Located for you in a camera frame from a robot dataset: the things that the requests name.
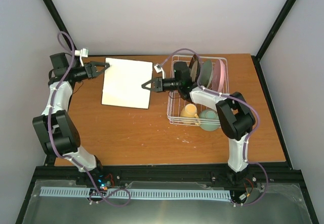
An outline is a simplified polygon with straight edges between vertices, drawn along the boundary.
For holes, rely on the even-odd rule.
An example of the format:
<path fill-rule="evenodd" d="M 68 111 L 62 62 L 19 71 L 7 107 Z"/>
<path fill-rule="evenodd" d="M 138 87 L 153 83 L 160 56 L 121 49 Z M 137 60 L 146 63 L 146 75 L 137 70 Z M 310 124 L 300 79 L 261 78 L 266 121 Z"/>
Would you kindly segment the white wire dish rack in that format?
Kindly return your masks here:
<path fill-rule="evenodd" d="M 186 63 L 187 67 L 189 68 L 189 64 L 193 55 L 180 55 L 176 54 L 172 56 L 171 62 L 171 72 L 170 76 L 173 78 L 175 76 L 175 64 L 179 62 Z M 199 59 L 200 69 L 203 63 L 207 60 L 211 60 L 212 64 L 214 65 L 218 59 L 221 59 L 225 64 L 225 82 L 221 93 L 228 93 L 229 92 L 229 82 L 228 82 L 228 69 L 227 69 L 227 59 L 224 57 L 206 57 L 202 56 Z M 176 90 L 169 92 L 168 98 L 168 106 L 167 106 L 167 117 L 171 124 L 175 125 L 190 125 L 190 126 L 197 126 L 200 123 L 199 119 L 186 119 L 180 117 L 180 113 L 185 105 L 189 104 L 190 102 L 181 98 L 180 93 Z"/>

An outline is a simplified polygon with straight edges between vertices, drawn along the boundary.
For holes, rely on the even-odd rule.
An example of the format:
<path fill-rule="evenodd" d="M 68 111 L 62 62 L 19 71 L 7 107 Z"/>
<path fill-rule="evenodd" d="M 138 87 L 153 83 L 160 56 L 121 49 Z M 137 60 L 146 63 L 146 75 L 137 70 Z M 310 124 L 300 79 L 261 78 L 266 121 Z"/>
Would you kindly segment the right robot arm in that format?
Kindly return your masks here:
<path fill-rule="evenodd" d="M 204 105 L 217 112 L 220 127 L 229 140 L 229 159 L 226 178 L 238 184 L 248 174 L 248 141 L 256 122 L 251 107 L 241 93 L 226 94 L 203 86 L 199 79 L 202 70 L 179 61 L 173 66 L 172 78 L 156 77 L 141 85 L 153 92 L 177 91 L 188 102 Z"/>

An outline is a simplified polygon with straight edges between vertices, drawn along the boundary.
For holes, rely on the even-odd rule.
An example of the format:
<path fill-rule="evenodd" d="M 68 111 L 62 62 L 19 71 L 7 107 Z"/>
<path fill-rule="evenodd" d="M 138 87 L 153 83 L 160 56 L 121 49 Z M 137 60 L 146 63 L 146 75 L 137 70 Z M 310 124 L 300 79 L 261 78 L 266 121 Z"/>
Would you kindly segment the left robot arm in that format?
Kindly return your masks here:
<path fill-rule="evenodd" d="M 42 114 L 33 118 L 32 124 L 47 156 L 68 160 L 79 172 L 88 172 L 88 180 L 98 185 L 105 180 L 105 171 L 100 160 L 82 147 L 68 108 L 75 84 L 98 77 L 110 65 L 91 61 L 84 66 L 74 66 L 69 64 L 66 55 L 50 56 L 53 68 L 49 72 L 49 99 Z"/>

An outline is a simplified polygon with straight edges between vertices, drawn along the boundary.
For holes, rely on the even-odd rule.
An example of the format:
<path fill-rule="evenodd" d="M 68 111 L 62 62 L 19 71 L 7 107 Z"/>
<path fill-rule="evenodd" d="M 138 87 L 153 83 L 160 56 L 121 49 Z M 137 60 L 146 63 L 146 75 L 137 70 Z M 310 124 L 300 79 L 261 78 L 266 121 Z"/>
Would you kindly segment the teal flower plate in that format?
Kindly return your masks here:
<path fill-rule="evenodd" d="M 213 64 L 211 60 L 207 60 L 203 63 L 200 75 L 199 75 L 199 82 L 201 86 L 208 88 L 211 84 L 213 77 Z"/>

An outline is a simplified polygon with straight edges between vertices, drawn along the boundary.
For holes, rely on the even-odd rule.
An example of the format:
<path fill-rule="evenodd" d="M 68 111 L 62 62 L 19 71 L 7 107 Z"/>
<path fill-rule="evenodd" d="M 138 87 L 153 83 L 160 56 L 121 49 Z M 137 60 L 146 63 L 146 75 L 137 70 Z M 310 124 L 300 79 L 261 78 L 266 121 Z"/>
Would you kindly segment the green ceramic bowl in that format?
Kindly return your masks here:
<path fill-rule="evenodd" d="M 219 117 L 216 111 L 206 109 L 198 115 L 200 118 L 200 128 L 205 131 L 215 131 L 220 127 Z"/>

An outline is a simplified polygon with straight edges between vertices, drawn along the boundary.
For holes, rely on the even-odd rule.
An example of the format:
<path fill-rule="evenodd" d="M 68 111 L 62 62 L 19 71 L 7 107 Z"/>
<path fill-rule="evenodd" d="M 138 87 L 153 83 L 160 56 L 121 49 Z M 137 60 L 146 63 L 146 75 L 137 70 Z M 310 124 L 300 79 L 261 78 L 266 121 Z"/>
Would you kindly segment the black round plate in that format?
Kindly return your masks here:
<path fill-rule="evenodd" d="M 200 74 L 200 63 L 198 57 L 193 55 L 189 64 L 190 76 L 192 82 L 197 82 L 199 74 Z"/>

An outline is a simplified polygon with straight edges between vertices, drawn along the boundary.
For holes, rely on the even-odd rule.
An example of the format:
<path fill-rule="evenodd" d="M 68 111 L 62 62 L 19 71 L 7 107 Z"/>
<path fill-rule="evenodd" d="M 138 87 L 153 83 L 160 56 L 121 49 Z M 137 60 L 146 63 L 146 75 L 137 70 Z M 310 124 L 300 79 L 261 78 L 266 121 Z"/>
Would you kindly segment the white square plate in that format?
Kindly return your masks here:
<path fill-rule="evenodd" d="M 102 105 L 148 109 L 150 91 L 142 84 L 152 79 L 153 63 L 106 58 L 109 68 L 104 72 Z"/>

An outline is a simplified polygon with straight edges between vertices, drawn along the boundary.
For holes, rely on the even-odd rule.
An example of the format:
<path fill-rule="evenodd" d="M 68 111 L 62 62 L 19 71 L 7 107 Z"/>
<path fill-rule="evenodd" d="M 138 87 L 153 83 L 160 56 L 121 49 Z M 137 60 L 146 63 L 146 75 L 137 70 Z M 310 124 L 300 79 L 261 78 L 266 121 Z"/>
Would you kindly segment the pink round plate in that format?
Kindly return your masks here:
<path fill-rule="evenodd" d="M 225 82 L 225 64 L 221 59 L 213 65 L 211 88 L 214 91 L 221 92 Z"/>

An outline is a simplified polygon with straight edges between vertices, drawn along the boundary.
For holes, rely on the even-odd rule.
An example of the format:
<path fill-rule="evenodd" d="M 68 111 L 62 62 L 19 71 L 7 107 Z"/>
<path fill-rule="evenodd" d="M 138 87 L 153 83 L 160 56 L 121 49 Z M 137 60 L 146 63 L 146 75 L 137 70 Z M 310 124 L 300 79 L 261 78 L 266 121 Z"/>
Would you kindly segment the yellow ceramic mug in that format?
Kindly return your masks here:
<path fill-rule="evenodd" d="M 198 119 L 197 107 L 194 104 L 187 104 L 180 113 L 180 117 L 186 119 Z"/>

